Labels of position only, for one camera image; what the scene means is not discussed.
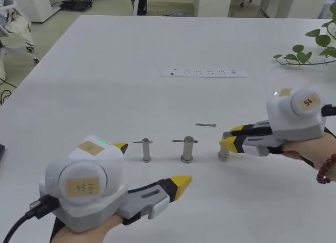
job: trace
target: power outlet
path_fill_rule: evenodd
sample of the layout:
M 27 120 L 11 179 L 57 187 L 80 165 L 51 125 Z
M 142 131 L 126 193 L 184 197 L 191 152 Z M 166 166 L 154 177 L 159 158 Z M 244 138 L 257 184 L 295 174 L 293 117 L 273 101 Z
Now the power outlet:
M 246 73 L 238 69 L 190 69 L 167 68 L 162 69 L 161 77 L 199 77 L 199 78 L 246 78 Z

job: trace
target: white cabinet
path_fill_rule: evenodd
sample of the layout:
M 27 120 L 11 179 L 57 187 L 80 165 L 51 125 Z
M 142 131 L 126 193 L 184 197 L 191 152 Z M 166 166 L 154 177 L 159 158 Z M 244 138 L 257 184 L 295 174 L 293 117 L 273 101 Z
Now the white cabinet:
M 326 0 L 262 0 L 271 18 L 318 18 Z
M 59 11 L 59 3 L 63 0 L 16 0 L 20 9 L 32 22 L 42 23 Z

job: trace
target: desk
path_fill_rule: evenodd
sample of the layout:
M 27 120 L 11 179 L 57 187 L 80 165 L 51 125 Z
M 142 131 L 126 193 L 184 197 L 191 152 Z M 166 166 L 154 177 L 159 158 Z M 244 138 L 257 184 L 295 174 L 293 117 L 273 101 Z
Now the desk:
M 131 144 L 125 155 L 130 187 L 194 177 L 155 221 L 119 226 L 106 242 L 333 241 L 335 184 L 317 184 L 313 169 L 281 156 L 217 159 L 222 132 L 265 119 L 266 99 L 279 88 L 318 83 L 335 103 L 335 66 L 272 61 L 297 43 L 318 50 L 304 34 L 324 22 L 80 16 L 0 108 L 7 147 L 0 163 L 1 237 L 38 198 L 47 164 L 97 134 L 111 142 L 153 140 L 151 163 L 142 162 L 141 146 Z M 160 69 L 170 66 L 241 68 L 248 77 L 161 78 Z M 328 127 L 336 131 L 335 118 Z M 182 145 L 172 143 L 187 135 L 199 140 L 191 164 L 180 161 Z M 46 243 L 53 222 L 53 215 L 32 219 L 11 242 Z

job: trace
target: handwritten label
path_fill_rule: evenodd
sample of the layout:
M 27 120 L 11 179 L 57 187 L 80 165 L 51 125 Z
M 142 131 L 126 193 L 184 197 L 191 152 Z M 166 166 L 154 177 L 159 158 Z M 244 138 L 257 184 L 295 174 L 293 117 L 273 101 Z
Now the handwritten label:
M 300 101 L 300 106 L 303 111 L 308 111 L 311 108 L 320 104 L 321 99 L 320 96 L 317 95 L 317 93 L 312 93 L 309 97 Z
M 290 95 L 291 91 L 292 91 L 291 88 L 283 88 L 283 89 L 280 91 L 279 97 L 285 97 L 285 96 L 288 96 L 288 95 Z
M 98 195 L 99 192 L 100 182 L 98 177 L 67 179 L 66 194 L 70 198 Z
M 79 144 L 78 148 L 88 152 L 89 154 L 93 156 L 98 155 L 100 152 L 104 150 L 103 147 L 96 145 L 95 143 L 90 142 L 90 141 L 86 141 L 86 142 L 83 142 L 82 144 Z

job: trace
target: chair leg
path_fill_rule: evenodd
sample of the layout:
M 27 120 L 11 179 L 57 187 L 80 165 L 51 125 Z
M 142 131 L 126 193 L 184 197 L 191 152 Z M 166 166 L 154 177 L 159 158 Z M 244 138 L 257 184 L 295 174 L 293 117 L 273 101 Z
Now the chair leg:
M 26 54 L 26 55 L 30 55 L 33 60 L 34 60 L 34 64 L 38 64 L 39 60 L 37 59 L 37 57 L 32 54 L 29 53 L 26 49 L 26 47 L 8 47 L 8 46 L 4 46 L 1 48 L 0 51 L 0 59 L 5 56 L 6 54 Z

